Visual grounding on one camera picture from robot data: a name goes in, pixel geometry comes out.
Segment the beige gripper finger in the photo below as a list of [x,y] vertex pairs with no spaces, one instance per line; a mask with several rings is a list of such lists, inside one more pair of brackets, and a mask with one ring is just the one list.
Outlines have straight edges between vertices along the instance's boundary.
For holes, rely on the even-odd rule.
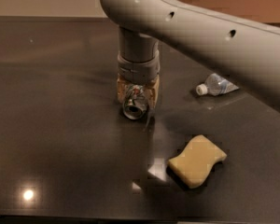
[[117,78],[117,97],[120,104],[123,104],[126,97],[126,90],[131,85],[131,82],[125,79],[122,75]]
[[150,109],[156,107],[159,95],[160,76],[156,76],[145,87],[145,96]]

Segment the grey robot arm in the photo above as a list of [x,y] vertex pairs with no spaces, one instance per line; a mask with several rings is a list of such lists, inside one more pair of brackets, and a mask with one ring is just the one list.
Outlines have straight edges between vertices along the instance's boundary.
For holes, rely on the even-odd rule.
[[280,28],[177,0],[100,0],[119,26],[119,73],[133,84],[158,75],[159,41],[280,112]]

